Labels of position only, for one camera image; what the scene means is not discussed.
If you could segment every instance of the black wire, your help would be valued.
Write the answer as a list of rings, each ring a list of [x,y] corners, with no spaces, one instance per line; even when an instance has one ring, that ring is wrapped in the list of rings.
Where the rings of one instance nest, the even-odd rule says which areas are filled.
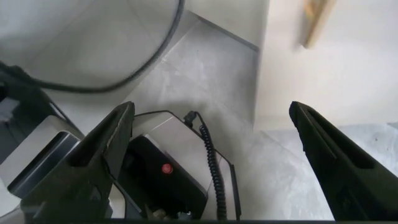
[[[140,75],[142,75],[143,71],[145,71],[149,66],[151,66],[164,52],[168,44],[170,43],[175,30],[178,27],[178,24],[180,23],[181,15],[184,9],[184,4],[185,0],[179,0],[178,2],[178,8],[174,16],[173,23],[166,35],[166,38],[163,40],[162,44],[160,47],[155,51],[155,53],[152,55],[151,58],[147,62],[145,62],[138,70],[135,72],[131,73],[127,78],[118,81],[116,83],[110,84],[108,86],[102,86],[102,87],[86,87],[86,86],[70,86],[70,85],[64,85],[60,83],[52,83],[52,82],[45,82],[43,80],[39,80],[27,75],[19,75],[17,72],[15,72],[12,69],[9,69],[9,67],[3,63],[0,63],[0,70],[4,70],[6,75],[12,75],[14,78],[17,78],[18,80],[28,83],[30,85],[35,85],[39,88],[44,88],[48,90],[57,90],[57,91],[66,91],[70,93],[106,93],[110,91],[117,90],[118,88],[121,88],[124,85],[127,85],[129,82],[135,80],[138,78]]]
[[[226,199],[224,191],[224,180],[221,175],[220,167],[218,166],[216,149],[214,149],[213,141],[211,140],[210,132],[200,116],[200,113],[195,112],[199,117],[201,126],[199,131],[205,142],[205,147],[207,150],[207,162],[210,168],[211,178],[213,179],[213,185],[216,192],[216,202],[217,202],[217,219],[226,220]]]

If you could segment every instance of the floor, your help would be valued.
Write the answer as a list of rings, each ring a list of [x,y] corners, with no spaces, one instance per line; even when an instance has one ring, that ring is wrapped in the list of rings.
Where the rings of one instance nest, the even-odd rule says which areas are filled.
[[[199,111],[217,150],[236,166],[243,220],[332,220],[297,132],[252,131],[256,62],[256,51],[198,22],[124,101],[135,102],[136,113]],[[395,128],[341,130],[398,174]]]

